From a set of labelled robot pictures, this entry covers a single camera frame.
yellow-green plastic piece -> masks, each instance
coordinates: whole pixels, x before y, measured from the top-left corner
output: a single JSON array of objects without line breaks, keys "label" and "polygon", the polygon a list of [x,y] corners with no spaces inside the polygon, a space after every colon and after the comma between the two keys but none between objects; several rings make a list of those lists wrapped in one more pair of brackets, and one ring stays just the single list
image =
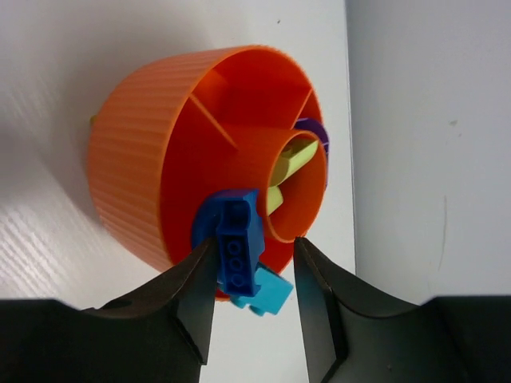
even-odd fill
[{"label": "yellow-green plastic piece", "polygon": [[295,139],[280,153],[271,175],[270,187],[280,185],[309,162],[318,150],[317,140]]},{"label": "yellow-green plastic piece", "polygon": [[280,205],[284,202],[282,192],[278,186],[272,186],[268,188],[268,194],[266,199],[266,212],[270,215],[273,211],[277,210]]}]

orange plastic holder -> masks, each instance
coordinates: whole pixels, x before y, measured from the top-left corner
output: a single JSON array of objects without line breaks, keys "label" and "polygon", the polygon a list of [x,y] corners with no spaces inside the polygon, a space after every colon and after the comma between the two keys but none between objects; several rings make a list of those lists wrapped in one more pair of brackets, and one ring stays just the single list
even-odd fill
[{"label": "orange plastic holder", "polygon": [[146,65],[110,94],[93,122],[89,186],[101,221],[135,255],[166,270],[190,251],[195,214],[213,192],[257,188],[267,237],[260,261],[279,273],[312,225],[327,182],[323,147],[279,187],[272,170],[301,117],[322,122],[292,59],[258,45],[187,53]]}]

black plastic part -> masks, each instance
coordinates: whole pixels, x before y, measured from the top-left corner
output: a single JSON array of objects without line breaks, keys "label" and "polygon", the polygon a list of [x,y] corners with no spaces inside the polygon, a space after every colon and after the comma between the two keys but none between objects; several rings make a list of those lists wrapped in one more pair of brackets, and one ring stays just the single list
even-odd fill
[{"label": "black plastic part", "polygon": [[216,241],[102,308],[0,301],[0,381],[198,382],[208,360]]},{"label": "black plastic part", "polygon": [[295,280],[311,383],[511,381],[511,297],[411,305],[301,238]]}]

blue toy brick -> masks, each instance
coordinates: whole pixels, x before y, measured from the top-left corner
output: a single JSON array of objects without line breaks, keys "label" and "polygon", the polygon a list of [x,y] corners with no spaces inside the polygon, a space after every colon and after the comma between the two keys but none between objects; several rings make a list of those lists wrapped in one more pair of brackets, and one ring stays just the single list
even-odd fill
[{"label": "blue toy brick", "polygon": [[257,194],[255,189],[215,193],[204,201],[193,223],[193,247],[207,237],[218,238],[218,282],[225,294],[253,297],[259,291],[254,274],[264,251],[264,236]]},{"label": "blue toy brick", "polygon": [[255,272],[255,283],[261,285],[255,297],[231,296],[231,302],[240,309],[249,305],[260,317],[265,313],[278,314],[293,291],[293,285],[261,264]]}]

tabletop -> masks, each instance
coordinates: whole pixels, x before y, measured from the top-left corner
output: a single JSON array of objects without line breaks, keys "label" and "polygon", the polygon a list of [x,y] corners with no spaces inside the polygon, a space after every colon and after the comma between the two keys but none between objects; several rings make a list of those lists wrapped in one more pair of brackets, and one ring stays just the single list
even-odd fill
[{"label": "tabletop", "polygon": [[[158,58],[265,44],[303,67],[330,134],[311,239],[355,271],[344,2],[4,0],[0,3],[0,298],[98,307],[156,276],[101,226],[85,176],[89,118]],[[293,281],[292,264],[283,272]],[[277,316],[215,308],[202,382],[305,382],[295,293]]]}]

